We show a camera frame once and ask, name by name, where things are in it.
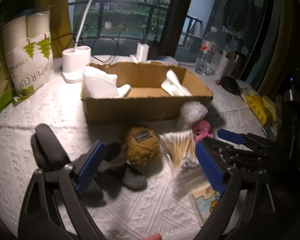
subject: water bottle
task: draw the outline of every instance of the water bottle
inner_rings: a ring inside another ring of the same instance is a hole
[[[213,75],[216,71],[216,66],[211,64],[212,58],[217,50],[215,42],[215,34],[218,32],[216,27],[211,27],[202,39],[202,45],[199,50],[197,60],[195,62],[195,71],[201,75]]]

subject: desk lamp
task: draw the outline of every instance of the desk lamp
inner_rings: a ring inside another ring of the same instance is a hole
[[[82,81],[82,70],[91,62],[91,48],[89,46],[78,46],[78,42],[92,1],[89,0],[84,11],[74,48],[62,52],[62,75],[68,83]]]

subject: cardboard box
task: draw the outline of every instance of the cardboard box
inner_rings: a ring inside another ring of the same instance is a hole
[[[115,65],[91,64],[108,74],[118,75],[117,86],[129,84],[131,91],[125,98],[87,98],[82,91],[83,108],[87,123],[111,124],[118,122],[155,121],[175,119],[185,102],[199,101],[207,104],[212,91],[199,77],[185,68],[164,66],[160,63],[135,64],[119,62]],[[172,69],[191,97],[172,97],[161,84]]]

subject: brown fuzzy ball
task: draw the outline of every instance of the brown fuzzy ball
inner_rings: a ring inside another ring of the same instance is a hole
[[[159,138],[145,126],[129,129],[125,137],[127,158],[132,165],[146,164],[159,154]]]

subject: pink toy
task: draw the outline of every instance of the pink toy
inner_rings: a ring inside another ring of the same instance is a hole
[[[192,128],[194,141],[195,142],[201,141],[203,138],[207,136],[213,138],[213,135],[209,133],[209,130],[210,130],[210,124],[208,123],[208,121],[206,120],[200,121],[198,125]]]

